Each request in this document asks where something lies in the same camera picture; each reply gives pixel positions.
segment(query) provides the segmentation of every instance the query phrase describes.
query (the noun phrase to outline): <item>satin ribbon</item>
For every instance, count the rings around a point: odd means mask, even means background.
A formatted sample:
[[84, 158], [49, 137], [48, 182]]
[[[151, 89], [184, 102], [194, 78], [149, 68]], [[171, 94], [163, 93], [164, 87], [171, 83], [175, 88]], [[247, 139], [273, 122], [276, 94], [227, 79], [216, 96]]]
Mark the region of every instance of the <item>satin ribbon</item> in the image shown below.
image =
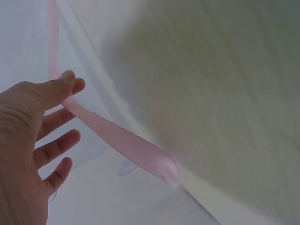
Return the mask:
[[[47, 0], [47, 9], [50, 35], [48, 75], [53, 80], [60, 76], [57, 66], [60, 38], [60, 12], [57, 0]], [[179, 170], [176, 163], [160, 148], [85, 109], [76, 102], [74, 96], [69, 97], [62, 105], [137, 166], [161, 178], [173, 187], [179, 185], [177, 179]]]

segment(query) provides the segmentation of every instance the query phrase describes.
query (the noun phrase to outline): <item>fingernail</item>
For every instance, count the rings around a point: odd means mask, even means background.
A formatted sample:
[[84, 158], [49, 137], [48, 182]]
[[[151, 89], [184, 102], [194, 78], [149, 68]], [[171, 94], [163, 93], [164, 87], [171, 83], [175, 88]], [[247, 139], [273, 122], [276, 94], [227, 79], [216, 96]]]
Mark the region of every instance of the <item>fingernail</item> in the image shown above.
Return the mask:
[[72, 80], [75, 78], [75, 74], [72, 70], [68, 70], [66, 72], [64, 72], [61, 76], [60, 76], [60, 80]]

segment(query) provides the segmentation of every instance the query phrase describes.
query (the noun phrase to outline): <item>knuckle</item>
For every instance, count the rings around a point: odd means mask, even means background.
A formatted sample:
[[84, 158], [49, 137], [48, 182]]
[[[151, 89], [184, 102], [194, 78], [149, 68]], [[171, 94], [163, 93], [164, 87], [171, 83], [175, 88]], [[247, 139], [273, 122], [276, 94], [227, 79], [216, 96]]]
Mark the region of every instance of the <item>knuckle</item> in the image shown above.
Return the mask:
[[15, 85], [16, 88], [21, 89], [21, 90], [30, 90], [34, 83], [31, 83], [29, 81], [22, 81], [18, 84]]

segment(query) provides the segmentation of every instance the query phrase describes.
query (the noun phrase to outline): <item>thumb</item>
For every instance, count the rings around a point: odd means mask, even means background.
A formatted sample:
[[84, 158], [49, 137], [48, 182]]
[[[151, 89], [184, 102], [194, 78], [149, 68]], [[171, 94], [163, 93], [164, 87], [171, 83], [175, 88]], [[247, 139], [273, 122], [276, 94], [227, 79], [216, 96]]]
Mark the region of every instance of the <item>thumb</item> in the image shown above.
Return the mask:
[[45, 111], [52, 109], [72, 94], [75, 81], [74, 72], [67, 70], [57, 80], [35, 84], [34, 95], [39, 99]]

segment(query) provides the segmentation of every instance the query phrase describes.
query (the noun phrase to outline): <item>finger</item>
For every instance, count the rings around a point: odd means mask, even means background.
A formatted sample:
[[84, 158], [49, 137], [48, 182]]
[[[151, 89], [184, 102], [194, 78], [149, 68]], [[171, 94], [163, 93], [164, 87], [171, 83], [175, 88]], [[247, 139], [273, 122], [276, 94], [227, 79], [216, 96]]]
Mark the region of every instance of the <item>finger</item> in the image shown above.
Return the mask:
[[85, 88], [85, 81], [82, 78], [76, 78], [75, 84], [72, 90], [72, 94], [75, 95]]
[[49, 196], [53, 195], [65, 182], [72, 168], [72, 160], [64, 158], [54, 172], [44, 180]]
[[63, 108], [44, 117], [40, 130], [37, 134], [37, 141], [46, 137], [52, 131], [72, 120], [75, 116]]
[[33, 153], [33, 161], [37, 169], [50, 163], [80, 141], [80, 133], [71, 130], [53, 142], [37, 148]]
[[54, 108], [61, 104], [72, 93], [75, 85], [75, 74], [71, 70], [64, 72], [57, 80], [36, 84], [34, 93], [43, 109]]

